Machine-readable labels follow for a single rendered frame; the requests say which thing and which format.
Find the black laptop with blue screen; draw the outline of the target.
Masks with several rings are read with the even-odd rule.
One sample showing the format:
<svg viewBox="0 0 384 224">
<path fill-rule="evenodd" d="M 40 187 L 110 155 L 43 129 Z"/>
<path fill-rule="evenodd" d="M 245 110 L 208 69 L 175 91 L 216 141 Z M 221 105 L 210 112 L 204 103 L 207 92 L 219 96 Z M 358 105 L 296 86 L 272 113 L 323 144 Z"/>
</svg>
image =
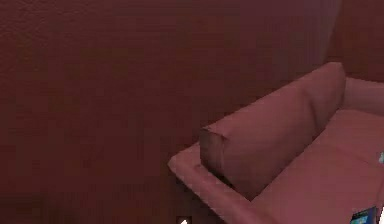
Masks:
<svg viewBox="0 0 384 224">
<path fill-rule="evenodd" d="M 371 207 L 354 213 L 349 224 L 377 224 L 377 208 Z"/>
</svg>

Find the pink sofa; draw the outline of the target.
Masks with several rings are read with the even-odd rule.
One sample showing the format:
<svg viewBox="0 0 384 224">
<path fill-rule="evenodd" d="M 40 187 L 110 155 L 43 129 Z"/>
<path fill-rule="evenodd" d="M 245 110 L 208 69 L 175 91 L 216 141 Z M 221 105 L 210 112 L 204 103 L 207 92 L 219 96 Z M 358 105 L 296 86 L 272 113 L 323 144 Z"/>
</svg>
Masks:
<svg viewBox="0 0 384 224">
<path fill-rule="evenodd" d="M 384 83 L 329 62 L 205 126 L 170 170 L 226 224 L 384 224 Z"/>
</svg>

